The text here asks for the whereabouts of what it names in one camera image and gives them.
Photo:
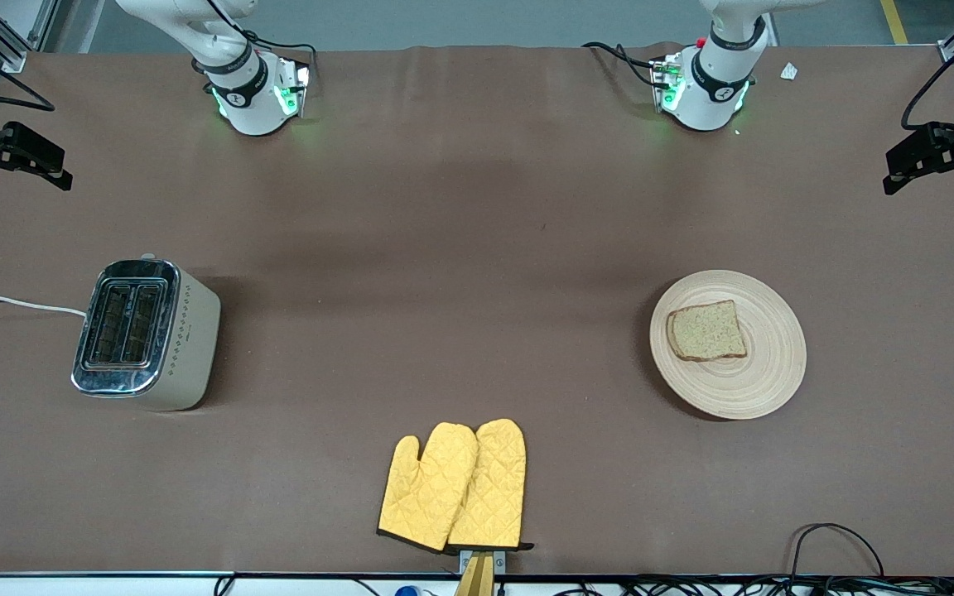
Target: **slice of bread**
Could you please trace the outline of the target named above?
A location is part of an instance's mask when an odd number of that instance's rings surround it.
[[[746,355],[733,300],[673,310],[667,318],[667,331],[669,346],[685,361],[709,362]]]

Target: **yellow floor stripe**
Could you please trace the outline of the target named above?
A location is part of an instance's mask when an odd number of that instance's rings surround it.
[[[904,23],[900,22],[897,3],[893,0],[882,0],[882,12],[885,12],[885,22],[889,23],[889,33],[893,34],[893,43],[908,44],[908,35],[904,33]]]

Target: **tabletop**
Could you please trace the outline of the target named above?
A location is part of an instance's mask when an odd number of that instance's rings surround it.
[[[175,414],[80,395],[79,318],[0,305],[0,570],[454,569],[375,535],[393,446],[512,418],[514,572],[783,572],[833,521],[891,574],[954,574],[954,173],[881,189],[936,49],[769,49],[706,133],[605,54],[414,48],[319,56],[306,118],[246,138],[189,61],[36,54],[57,112],[0,106],[75,174],[0,172],[0,295],[83,309],[152,252],[223,301]],[[954,68],[916,118],[954,122]],[[805,331],[772,415],[658,376],[658,296],[711,268]],[[814,535],[802,570],[872,567]]]

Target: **white cable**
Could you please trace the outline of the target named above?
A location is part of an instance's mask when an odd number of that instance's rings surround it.
[[[57,313],[69,313],[72,315],[79,315],[84,318],[87,318],[87,313],[84,313],[82,310],[66,309],[64,306],[34,305],[34,303],[31,303],[31,302],[25,302],[23,300],[15,300],[13,298],[7,298],[5,296],[0,296],[0,302],[8,302],[8,303],[11,303],[11,305],[27,306],[27,308],[29,309],[53,310],[54,312],[57,312]]]

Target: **yellow oven mitt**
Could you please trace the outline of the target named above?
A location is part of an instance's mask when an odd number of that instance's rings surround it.
[[[522,430],[513,420],[493,420],[477,430],[477,444],[477,465],[448,544],[453,550],[531,548],[520,543],[526,463]]]
[[[421,458],[417,437],[400,439],[389,467],[379,535],[444,550],[476,463],[477,437],[462,424],[436,424]]]

